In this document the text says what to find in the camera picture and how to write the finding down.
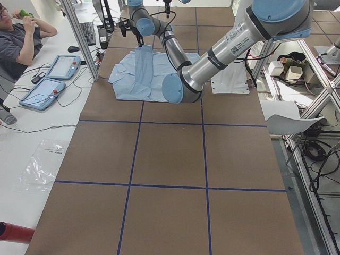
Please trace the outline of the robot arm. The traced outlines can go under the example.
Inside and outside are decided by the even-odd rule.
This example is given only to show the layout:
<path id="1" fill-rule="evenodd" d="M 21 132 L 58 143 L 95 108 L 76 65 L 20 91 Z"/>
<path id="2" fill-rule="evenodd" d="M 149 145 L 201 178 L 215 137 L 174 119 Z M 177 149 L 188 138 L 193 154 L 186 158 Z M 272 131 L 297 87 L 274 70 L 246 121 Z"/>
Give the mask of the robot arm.
<path id="1" fill-rule="evenodd" d="M 174 17 L 176 17 L 176 12 L 174 11 L 174 10 L 172 10 L 171 9 L 171 0 L 163 0 L 163 2 L 164 2 L 164 9 L 163 10 L 161 10 L 161 12 L 160 13 L 165 13 L 166 14 L 166 17 L 167 18 L 169 18 L 169 15 L 171 14 L 171 13 L 173 13 L 174 14 Z M 190 2 L 190 0 L 187 0 L 187 1 L 185 1 L 185 0 L 180 0 L 180 1 L 178 1 L 179 3 L 181 3 L 181 5 L 174 5 L 174 8 L 177 10 L 179 7 L 182 7 L 182 5 L 184 5 L 184 4 L 187 4 L 187 3 L 189 3 Z"/>
<path id="2" fill-rule="evenodd" d="M 191 63 L 164 21 L 153 18 L 143 1 L 128 1 L 129 20 L 142 36 L 156 35 L 175 66 L 165 76 L 162 94 L 174 104 L 194 103 L 202 97 L 205 82 L 224 70 L 241 54 L 262 40 L 306 38 L 310 35 L 313 1 L 251 1 L 241 21 Z"/>

